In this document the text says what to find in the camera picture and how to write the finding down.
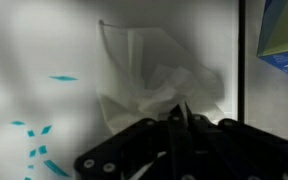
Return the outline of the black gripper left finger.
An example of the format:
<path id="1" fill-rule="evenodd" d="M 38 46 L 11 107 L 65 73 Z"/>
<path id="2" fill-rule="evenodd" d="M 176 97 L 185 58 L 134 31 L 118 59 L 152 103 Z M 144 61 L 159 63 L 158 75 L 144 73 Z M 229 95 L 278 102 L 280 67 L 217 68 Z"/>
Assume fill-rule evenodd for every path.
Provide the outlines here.
<path id="1" fill-rule="evenodd" d="M 96 145 L 74 162 L 78 180 L 127 180 L 167 148 L 167 123 L 182 118 L 176 105 L 161 119 L 142 118 Z"/>

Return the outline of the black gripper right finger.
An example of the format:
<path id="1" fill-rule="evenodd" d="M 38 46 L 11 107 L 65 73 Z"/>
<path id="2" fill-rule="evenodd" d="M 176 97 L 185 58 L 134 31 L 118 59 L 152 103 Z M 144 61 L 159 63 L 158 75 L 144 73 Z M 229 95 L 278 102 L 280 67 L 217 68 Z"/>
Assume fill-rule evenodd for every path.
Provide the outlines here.
<path id="1" fill-rule="evenodd" d="M 188 105 L 187 121 L 197 137 L 236 180 L 288 180 L 288 140 L 224 118 L 217 125 Z"/>

